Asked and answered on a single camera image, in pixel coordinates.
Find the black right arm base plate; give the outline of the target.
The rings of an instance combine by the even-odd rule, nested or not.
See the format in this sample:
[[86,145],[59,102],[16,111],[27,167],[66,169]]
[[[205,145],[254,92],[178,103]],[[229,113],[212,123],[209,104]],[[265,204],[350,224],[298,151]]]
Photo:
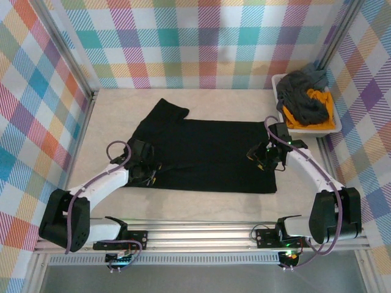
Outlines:
[[280,248],[280,238],[275,229],[262,228],[255,230],[257,248]]

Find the white plastic tray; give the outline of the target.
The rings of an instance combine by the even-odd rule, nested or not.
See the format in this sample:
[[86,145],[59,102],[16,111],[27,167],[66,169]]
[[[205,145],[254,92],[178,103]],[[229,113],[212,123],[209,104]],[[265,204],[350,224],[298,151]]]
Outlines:
[[[275,74],[271,78],[272,90],[274,93],[274,99],[275,99],[276,103],[279,102],[278,97],[277,97],[276,86],[284,76],[286,76],[286,74]],[[337,113],[337,108],[335,106],[335,103],[333,103],[333,117],[332,118],[333,118],[334,125],[335,125],[335,127],[333,129],[320,130],[320,129],[290,129],[290,128],[288,128],[288,131],[291,135],[292,134],[302,134],[302,135],[309,135],[309,136],[314,136],[314,137],[324,137],[328,134],[340,132],[342,130],[342,123],[341,123],[340,117]]]

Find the orange t-shirt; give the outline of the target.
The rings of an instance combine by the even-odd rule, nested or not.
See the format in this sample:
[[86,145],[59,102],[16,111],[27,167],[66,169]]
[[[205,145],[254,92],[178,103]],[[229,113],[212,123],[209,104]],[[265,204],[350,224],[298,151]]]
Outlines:
[[318,125],[308,125],[308,126],[303,126],[300,125],[298,122],[296,122],[293,118],[293,116],[289,113],[288,110],[284,109],[282,113],[284,114],[285,121],[287,124],[287,127],[290,129],[333,129],[335,127],[334,121],[333,121],[333,99],[332,95],[330,92],[322,92],[319,90],[309,90],[308,94],[310,95],[311,98],[316,98],[322,102],[325,102],[327,111],[329,112],[330,118],[321,124]]

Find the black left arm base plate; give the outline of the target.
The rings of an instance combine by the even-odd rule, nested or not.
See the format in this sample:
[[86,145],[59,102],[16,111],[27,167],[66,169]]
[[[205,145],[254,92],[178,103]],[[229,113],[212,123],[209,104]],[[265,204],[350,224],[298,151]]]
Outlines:
[[138,250],[139,242],[142,249],[147,248],[148,231],[122,230],[114,240],[98,241],[93,244],[94,250]]

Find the dark grey t-shirt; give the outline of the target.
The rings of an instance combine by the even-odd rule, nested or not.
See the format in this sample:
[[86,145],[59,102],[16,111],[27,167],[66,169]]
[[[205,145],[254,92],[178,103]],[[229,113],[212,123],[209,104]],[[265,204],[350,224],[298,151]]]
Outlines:
[[285,75],[276,85],[278,105],[288,110],[300,125],[318,125],[329,118],[325,102],[311,98],[309,90],[314,89],[310,76],[296,70]]

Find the blue-grey t-shirt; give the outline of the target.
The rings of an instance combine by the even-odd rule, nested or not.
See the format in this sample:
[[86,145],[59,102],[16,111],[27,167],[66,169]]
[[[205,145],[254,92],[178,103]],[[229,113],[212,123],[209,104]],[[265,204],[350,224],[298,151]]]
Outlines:
[[323,92],[328,86],[326,70],[318,70],[313,63],[308,63],[301,68],[301,71],[308,76],[314,90]]

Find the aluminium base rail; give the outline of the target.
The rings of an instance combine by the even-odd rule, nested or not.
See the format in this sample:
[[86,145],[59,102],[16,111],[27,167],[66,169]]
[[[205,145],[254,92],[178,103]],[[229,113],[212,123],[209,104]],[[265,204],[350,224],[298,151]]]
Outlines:
[[[206,222],[173,220],[127,220],[128,230],[148,231],[147,253],[228,253],[244,251],[288,251],[300,252],[300,244],[278,247],[270,244],[266,248],[257,248],[250,237],[250,231],[256,222]],[[334,251],[369,250],[369,241],[362,231],[355,239],[338,241]],[[65,249],[49,241],[38,238],[34,253],[56,254]],[[86,243],[76,253],[119,253],[124,250],[94,250],[93,243]]]

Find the black t-shirt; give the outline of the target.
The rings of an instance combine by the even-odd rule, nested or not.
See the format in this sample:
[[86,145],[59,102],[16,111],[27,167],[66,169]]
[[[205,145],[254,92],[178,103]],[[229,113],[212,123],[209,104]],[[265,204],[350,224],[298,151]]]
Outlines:
[[189,109],[160,99],[128,141],[153,147],[156,189],[273,194],[276,177],[247,157],[267,142],[264,123],[188,119]]

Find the aluminium frame post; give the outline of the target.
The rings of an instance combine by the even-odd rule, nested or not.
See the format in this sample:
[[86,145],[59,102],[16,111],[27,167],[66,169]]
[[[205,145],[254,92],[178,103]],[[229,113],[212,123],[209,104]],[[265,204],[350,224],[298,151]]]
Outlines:
[[328,30],[324,43],[320,49],[315,66],[318,70],[325,70],[333,56],[337,53],[345,35],[360,12],[365,0],[343,0],[331,28]]
[[39,19],[49,32],[49,36],[59,50],[60,55],[69,65],[76,81],[79,82],[82,91],[89,99],[94,99],[94,96],[99,92],[100,82],[92,68],[92,64],[87,58],[87,54],[61,1],[49,1],[53,5],[52,10],[48,8],[45,0],[29,0]]

